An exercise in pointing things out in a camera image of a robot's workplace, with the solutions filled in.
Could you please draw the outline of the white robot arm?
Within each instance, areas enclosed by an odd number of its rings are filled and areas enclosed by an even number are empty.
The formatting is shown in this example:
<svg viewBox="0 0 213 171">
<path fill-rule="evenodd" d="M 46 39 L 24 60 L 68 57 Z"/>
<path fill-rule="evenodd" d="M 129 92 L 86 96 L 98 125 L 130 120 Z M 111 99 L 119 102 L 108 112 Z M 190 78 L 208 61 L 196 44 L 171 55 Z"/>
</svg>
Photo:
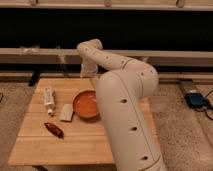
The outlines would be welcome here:
<svg viewBox="0 0 213 171">
<path fill-rule="evenodd" d="M 167 171 L 145 121 L 139 100 L 156 90 L 159 77 L 150 64 L 103 50 L 100 40 L 80 43 L 81 73 L 106 72 L 96 85 L 96 99 L 118 171 Z"/>
</svg>

